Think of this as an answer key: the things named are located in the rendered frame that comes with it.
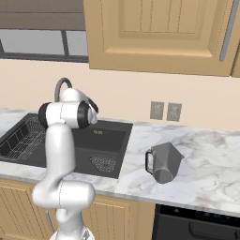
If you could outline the dark grey sink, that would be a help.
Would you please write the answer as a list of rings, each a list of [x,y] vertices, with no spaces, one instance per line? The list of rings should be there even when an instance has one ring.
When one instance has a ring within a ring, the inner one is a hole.
[[[9,134],[13,128],[31,117],[38,119],[36,113],[28,113],[0,140]],[[74,172],[117,179],[127,150],[131,130],[132,124],[130,123],[105,120],[98,120],[96,124],[85,129],[73,129],[76,154]],[[27,160],[6,161],[0,158],[0,161],[45,168],[45,139]]]

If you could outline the grey jug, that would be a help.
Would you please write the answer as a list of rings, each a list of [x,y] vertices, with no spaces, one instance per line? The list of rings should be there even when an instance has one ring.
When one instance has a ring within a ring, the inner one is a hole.
[[[183,158],[171,142],[165,142],[145,152],[145,170],[159,184],[167,184],[176,177]]]

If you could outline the grey curved sink faucet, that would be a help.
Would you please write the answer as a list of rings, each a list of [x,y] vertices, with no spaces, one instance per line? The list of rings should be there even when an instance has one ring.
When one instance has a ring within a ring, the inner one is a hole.
[[[60,90],[61,90],[63,83],[65,83],[67,85],[67,88],[72,88],[71,81],[68,78],[66,78],[66,77],[61,78],[57,82],[55,89],[54,89],[54,102],[59,102],[59,100],[60,100]]]

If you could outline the tan base cupboard door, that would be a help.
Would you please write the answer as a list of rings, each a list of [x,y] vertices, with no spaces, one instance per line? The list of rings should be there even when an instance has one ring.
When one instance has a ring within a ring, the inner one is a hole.
[[[155,207],[151,202],[97,195],[82,217],[96,240],[152,240]]]
[[[0,239],[49,240],[45,209],[32,201],[34,185],[0,178]]]

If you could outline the black dishwasher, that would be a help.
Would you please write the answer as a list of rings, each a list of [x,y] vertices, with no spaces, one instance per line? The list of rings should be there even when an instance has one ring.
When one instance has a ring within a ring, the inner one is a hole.
[[[157,204],[152,240],[240,240],[240,217]]]

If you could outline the grey wall socket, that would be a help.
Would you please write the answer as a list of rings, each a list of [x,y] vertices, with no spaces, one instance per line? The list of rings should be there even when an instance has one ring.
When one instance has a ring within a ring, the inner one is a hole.
[[[180,120],[182,104],[169,103],[167,111],[167,120],[178,122]]]
[[[152,101],[150,109],[150,118],[161,120],[163,118],[164,103]]]

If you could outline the tan wall cupboard door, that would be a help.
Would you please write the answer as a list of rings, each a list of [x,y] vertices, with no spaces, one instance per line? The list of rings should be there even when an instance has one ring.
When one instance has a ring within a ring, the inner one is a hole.
[[[240,40],[240,2],[225,60],[233,0],[83,0],[89,67],[229,76]]]

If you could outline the window with dark frame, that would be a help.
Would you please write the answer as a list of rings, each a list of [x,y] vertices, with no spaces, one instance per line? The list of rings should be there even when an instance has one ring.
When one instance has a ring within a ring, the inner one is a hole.
[[[0,0],[0,58],[86,63],[83,0]]]

